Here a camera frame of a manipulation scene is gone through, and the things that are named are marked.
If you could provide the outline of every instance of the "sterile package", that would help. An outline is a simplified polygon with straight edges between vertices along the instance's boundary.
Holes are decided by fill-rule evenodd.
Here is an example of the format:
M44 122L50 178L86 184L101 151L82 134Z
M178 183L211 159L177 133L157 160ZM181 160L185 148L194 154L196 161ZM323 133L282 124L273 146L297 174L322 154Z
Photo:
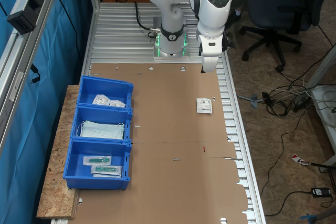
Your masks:
M121 176L121 168L119 165L92 165L91 174L100 173Z
M76 133L77 136L80 126L81 126L80 136L83 137L123 139L125 130L125 125L123 123L102 124L102 123L93 123L90 121L85 121L78 126Z
M110 105L110 101L111 100L107 96L103 94L97 94L92 104L108 106Z
M118 101L118 100L110 100L110 106L125 108L126 104L124 104L123 102Z
M212 114L212 104L210 99L196 98L197 113Z
M107 175L107 174L98 174L98 173L95 173L93 176L103 177L103 178L121 178L121 176L117 176L117 175Z
M83 165L110 165L112 156L85 156Z

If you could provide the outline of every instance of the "face mask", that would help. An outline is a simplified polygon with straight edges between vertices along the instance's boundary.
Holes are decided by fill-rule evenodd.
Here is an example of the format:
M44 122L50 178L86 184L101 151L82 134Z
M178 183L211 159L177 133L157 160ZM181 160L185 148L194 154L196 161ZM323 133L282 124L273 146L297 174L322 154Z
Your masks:
M81 127L80 136L83 137L112 138L121 140L123 139L125 125L123 123L114 125L85 121L78 126L76 133L77 136L79 127Z

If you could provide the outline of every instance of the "blue bin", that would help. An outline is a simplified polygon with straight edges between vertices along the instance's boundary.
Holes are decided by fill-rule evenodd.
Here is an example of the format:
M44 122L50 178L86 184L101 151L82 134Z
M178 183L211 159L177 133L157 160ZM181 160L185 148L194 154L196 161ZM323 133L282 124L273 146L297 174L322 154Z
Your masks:
M124 81L116 81L91 76L82 76L80 79L77 104L94 105L93 100L97 94L103 94L110 100L119 100L126 104L123 109L132 110L131 98L134 85Z
M69 188L82 189L122 189L127 188L129 177L129 162L132 144L106 141L102 138L82 140L72 138L69 144L63 179ZM91 166L83 165L84 156L112 156L111 165L123 167L121 178L94 177Z
M118 110L106 108L106 106L89 106L89 105L76 105L75 115L73 117L72 129L70 137L76 137L78 130L78 135L80 135L80 124L83 121L91 121L94 123L103 124L119 124L123 123L125 125L123 140L112 139L113 141L124 141L131 142L130 131L131 131L131 119L132 111L129 110ZM81 139L92 139L91 137L80 137Z

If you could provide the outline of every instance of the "cardboard sheet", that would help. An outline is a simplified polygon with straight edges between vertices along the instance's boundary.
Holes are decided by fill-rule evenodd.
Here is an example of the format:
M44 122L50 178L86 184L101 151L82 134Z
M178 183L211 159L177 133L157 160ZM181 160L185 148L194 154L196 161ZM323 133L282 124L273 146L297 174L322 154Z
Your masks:
M134 84L132 122L138 127L131 132L133 143L224 141L226 156L236 157L233 143L227 142L217 74L201 73L201 68L198 64L93 64L91 74ZM211 99L213 113L196 113L196 98Z
M220 143L206 144L205 153L203 143L134 144L128 188L81 190L83 203L68 223L247 223L235 162L221 158Z
M236 163L224 159L236 152L215 72L188 64L93 64L91 74L134 84L131 182L125 191L81 190L83 203L69 224L247 223ZM213 113L197 114L196 98L211 99Z

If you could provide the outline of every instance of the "blue curtain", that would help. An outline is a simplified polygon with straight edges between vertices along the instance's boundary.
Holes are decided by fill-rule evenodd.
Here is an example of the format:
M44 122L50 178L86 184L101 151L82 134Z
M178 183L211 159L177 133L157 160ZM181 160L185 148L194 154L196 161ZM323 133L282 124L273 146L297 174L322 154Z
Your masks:
M92 16L91 0L62 1L77 30L83 57ZM1 224L36 222L35 198L38 202L53 125L67 86L80 69L76 35L59 0L54 0L33 64L41 80L31 84L30 80L37 76L30 71L0 156Z

